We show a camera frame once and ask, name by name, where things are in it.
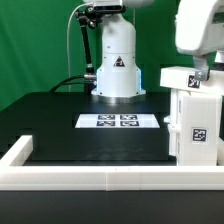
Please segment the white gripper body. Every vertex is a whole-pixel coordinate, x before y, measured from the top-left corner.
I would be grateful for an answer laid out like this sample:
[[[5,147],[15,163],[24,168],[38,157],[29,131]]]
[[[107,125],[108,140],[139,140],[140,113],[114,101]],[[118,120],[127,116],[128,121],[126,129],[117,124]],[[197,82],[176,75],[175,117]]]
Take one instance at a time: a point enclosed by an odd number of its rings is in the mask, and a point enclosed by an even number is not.
[[[179,53],[200,56],[224,49],[224,0],[181,0],[176,15]]]

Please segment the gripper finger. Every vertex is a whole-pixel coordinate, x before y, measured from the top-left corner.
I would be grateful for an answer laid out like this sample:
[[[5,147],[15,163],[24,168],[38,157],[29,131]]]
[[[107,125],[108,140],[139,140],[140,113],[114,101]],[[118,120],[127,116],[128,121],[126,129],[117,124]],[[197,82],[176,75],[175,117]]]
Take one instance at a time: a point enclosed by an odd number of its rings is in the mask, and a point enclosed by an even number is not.
[[[193,62],[195,67],[195,79],[197,81],[207,81],[210,73],[208,56],[194,56]]]
[[[215,57],[216,63],[224,63],[224,50],[218,51]]]

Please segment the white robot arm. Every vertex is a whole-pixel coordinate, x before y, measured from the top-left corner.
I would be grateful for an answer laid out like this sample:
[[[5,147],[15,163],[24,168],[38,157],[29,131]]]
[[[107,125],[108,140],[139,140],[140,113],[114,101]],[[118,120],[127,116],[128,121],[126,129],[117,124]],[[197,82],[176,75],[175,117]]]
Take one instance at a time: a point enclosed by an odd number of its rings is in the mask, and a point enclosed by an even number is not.
[[[122,14],[155,0],[83,0],[87,24],[102,25],[102,64],[92,96],[99,101],[131,102],[146,94],[136,65],[136,30]],[[175,45],[194,60],[195,78],[206,81],[208,55],[224,50],[224,0],[181,0],[175,19]]]

